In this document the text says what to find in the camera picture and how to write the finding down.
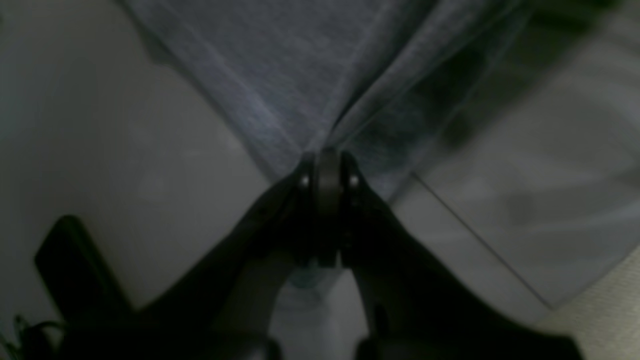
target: gray fabric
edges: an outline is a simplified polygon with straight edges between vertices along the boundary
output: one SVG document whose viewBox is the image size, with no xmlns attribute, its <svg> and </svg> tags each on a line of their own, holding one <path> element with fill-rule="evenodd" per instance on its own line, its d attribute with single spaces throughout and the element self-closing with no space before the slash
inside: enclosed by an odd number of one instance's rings
<svg viewBox="0 0 640 360">
<path fill-rule="evenodd" d="M 389 198 L 529 14 L 524 0 L 124 0 L 277 176 L 351 151 Z"/>
</svg>

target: white floor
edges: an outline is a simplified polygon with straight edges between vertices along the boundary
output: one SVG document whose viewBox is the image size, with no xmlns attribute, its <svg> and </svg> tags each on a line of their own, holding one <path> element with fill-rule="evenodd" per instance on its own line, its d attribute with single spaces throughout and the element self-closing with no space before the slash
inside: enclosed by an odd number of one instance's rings
<svg viewBox="0 0 640 360">
<path fill-rule="evenodd" d="M 33 254 L 65 213 L 84 219 L 142 306 L 269 184 L 198 92 L 150 61 L 112 1 L 0 0 L 8 4 L 15 11 L 0 29 L 0 331 L 11 333 L 16 313 L 56 318 Z M 623 5 L 577 40 L 527 28 L 466 110 L 471 120 L 497 120 L 419 171 L 394 203 L 463 282 L 524 323 L 578 294 L 640 238 L 640 7 Z M 555 56 L 545 58 L 540 44 L 563 50 L 553 66 L 540 65 Z M 510 98 L 519 86 L 526 91 Z M 496 105 L 505 99 L 507 107 Z M 365 334 L 354 289 L 347 272 L 322 310 L 301 311 L 310 320 L 296 322 L 280 307 L 273 332 L 307 329 L 306 340 L 334 344 L 318 359 L 349 358 Z"/>
</svg>

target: gray floor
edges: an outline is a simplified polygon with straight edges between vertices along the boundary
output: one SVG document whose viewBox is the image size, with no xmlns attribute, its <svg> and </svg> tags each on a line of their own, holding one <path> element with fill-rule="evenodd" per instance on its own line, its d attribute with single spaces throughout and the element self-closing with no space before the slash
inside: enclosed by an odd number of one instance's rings
<svg viewBox="0 0 640 360">
<path fill-rule="evenodd" d="M 545 16 L 461 117 L 476 124 L 469 139 L 426 163 L 393 204 L 465 284 L 523 323 L 562 314 L 640 234 L 640 4 L 567 3 L 542 2 Z M 0 330 L 11 333 L 16 313 L 57 317 L 32 257 L 64 213 L 84 219 L 142 306 L 269 184 L 198 92 L 149 60 L 111 1 L 0 4 L 15 5 L 0 30 Z M 366 335 L 350 273 L 325 297 L 296 292 L 283 289 L 273 320 L 285 351 L 350 358 Z"/>
</svg>

